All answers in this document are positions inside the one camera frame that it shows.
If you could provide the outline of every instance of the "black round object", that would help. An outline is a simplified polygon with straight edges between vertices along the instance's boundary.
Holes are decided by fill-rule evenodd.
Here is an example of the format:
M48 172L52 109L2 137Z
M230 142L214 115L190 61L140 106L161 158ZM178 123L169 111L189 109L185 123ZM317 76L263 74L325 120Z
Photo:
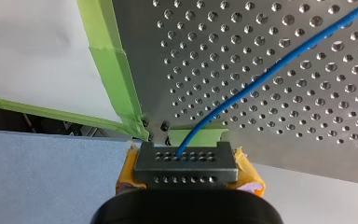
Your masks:
M107 201L92 224L283 224L262 198L234 189L137 189Z

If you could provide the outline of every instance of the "perforated metal block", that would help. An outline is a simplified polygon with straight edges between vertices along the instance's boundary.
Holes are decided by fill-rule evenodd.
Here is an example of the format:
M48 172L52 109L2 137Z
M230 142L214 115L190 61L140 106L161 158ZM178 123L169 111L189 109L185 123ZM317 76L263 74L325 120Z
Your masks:
M224 188L236 182L238 168L228 142L216 147L190 147L182 157L177 147L153 147L142 143L134 168L135 180L149 189Z
M355 0L115 0L148 130L189 128ZM251 161L358 182L358 20L288 64L209 127Z

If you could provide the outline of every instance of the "perforated metal sheet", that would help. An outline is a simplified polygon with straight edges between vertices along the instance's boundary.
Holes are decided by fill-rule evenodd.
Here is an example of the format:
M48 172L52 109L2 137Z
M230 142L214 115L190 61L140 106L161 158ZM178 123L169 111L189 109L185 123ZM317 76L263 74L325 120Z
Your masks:
M188 128L358 1L115 0L155 142ZM358 182L358 20L214 120L251 161Z

